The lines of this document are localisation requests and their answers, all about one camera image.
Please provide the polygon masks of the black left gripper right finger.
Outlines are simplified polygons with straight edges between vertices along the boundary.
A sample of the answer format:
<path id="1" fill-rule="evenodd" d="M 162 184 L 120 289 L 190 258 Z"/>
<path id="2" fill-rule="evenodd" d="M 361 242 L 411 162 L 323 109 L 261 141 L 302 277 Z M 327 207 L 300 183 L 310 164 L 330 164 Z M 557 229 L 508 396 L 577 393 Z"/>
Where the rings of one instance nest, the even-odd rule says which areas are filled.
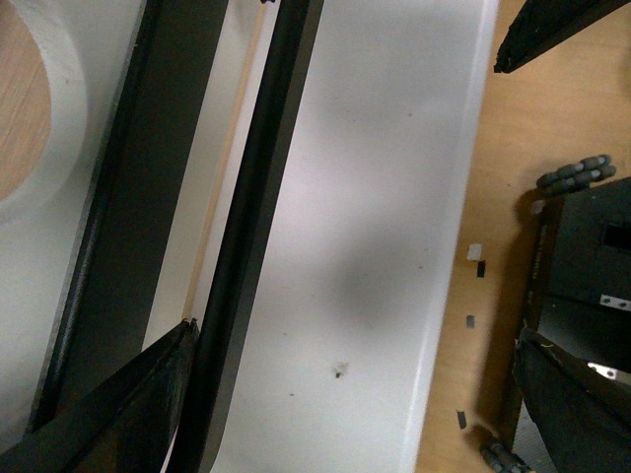
<path id="1" fill-rule="evenodd" d="M 510 24 L 493 71 L 510 74 L 629 0 L 527 0 Z"/>

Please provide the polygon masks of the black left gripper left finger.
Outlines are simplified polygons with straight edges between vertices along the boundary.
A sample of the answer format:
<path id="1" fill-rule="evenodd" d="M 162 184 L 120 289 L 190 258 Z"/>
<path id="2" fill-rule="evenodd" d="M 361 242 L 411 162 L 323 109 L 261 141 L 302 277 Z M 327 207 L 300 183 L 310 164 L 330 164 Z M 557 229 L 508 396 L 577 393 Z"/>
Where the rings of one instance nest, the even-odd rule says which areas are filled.
<path id="1" fill-rule="evenodd" d="M 185 320 L 64 413 L 1 454 L 3 472 L 160 472 L 188 385 Z"/>

